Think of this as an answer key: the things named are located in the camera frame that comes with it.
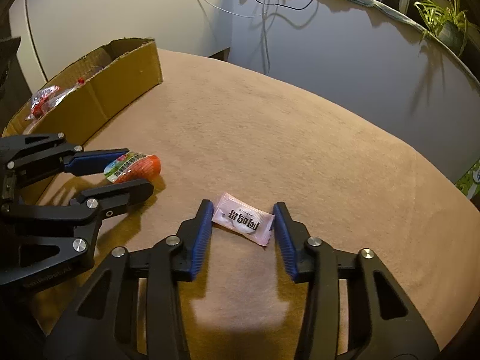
metal bolt head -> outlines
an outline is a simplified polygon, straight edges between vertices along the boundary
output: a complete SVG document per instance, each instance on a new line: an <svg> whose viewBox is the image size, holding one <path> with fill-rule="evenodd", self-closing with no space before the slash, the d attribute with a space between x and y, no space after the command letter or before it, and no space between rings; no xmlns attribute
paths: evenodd
<svg viewBox="0 0 480 360"><path fill-rule="evenodd" d="M88 208L97 208L98 207L98 200L90 198L87 200L87 207Z"/></svg>
<svg viewBox="0 0 480 360"><path fill-rule="evenodd" d="M175 246L180 243L180 238L178 238L176 235L171 235L170 237L166 237L165 242L169 246Z"/></svg>
<svg viewBox="0 0 480 360"><path fill-rule="evenodd" d="M322 240L318 237L310 237L307 242L310 246L320 246L322 244Z"/></svg>
<svg viewBox="0 0 480 360"><path fill-rule="evenodd" d="M121 246L117 246L114 250L112 250L113 257L121 257L125 254L125 248Z"/></svg>
<svg viewBox="0 0 480 360"><path fill-rule="evenodd" d="M87 243L83 239L77 238L75 241L73 241L73 248L77 252L84 251L87 248Z"/></svg>
<svg viewBox="0 0 480 360"><path fill-rule="evenodd" d="M360 254L366 259L372 259L375 257L375 253L371 249L362 249Z"/></svg>

table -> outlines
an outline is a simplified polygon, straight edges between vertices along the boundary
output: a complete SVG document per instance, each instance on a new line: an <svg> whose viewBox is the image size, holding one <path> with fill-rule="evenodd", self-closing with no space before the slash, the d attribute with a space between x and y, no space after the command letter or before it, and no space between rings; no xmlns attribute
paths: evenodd
<svg viewBox="0 0 480 360"><path fill-rule="evenodd" d="M154 197L102 226L97 264L119 245L153 246L224 191L265 211L284 200L336 249L373 249L444 347L480 293L480 213L465 196L409 145L328 100L226 62L159 55L165 82L86 146L162 160ZM66 204L102 180L60 175L41 201ZM45 330L88 275L35 298ZM180 285L192 359L291 360L306 288L284 272L274 239L262 248L214 227L197 281Z"/></svg>

potted plant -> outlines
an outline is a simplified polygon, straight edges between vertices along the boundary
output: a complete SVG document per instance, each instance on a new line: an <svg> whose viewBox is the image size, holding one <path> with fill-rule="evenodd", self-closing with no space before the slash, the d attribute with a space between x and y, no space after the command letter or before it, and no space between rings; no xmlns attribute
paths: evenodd
<svg viewBox="0 0 480 360"><path fill-rule="evenodd" d="M449 6L441 7L432 0L415 2L427 29L423 33L435 36L457 56L461 56L468 40L469 27L478 27L467 19L467 10L460 10L460 0L448 0Z"/></svg>

candy wrapper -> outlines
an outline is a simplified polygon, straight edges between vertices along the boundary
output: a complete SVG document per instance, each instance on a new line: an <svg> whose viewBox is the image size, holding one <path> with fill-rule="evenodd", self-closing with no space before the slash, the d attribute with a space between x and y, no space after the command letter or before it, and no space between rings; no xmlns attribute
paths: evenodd
<svg viewBox="0 0 480 360"><path fill-rule="evenodd" d="M39 119L43 116L42 106L60 90L58 85L49 86L48 88L40 89L29 100L30 114L25 120Z"/></svg>
<svg viewBox="0 0 480 360"><path fill-rule="evenodd" d="M267 246L274 218L275 215L260 211L225 192L215 207L212 221Z"/></svg>
<svg viewBox="0 0 480 360"><path fill-rule="evenodd" d="M72 93L76 88L78 88L78 85L74 86L73 88L68 88L66 91L63 91L62 93L54 96L50 100L46 101L42 105L42 115L45 115L48 111L54 109L57 105L59 105L62 100Z"/></svg>
<svg viewBox="0 0 480 360"><path fill-rule="evenodd" d="M152 181L160 174L160 169L160 159L156 155L129 151L109 163L103 174L110 182L118 184L135 179Z"/></svg>

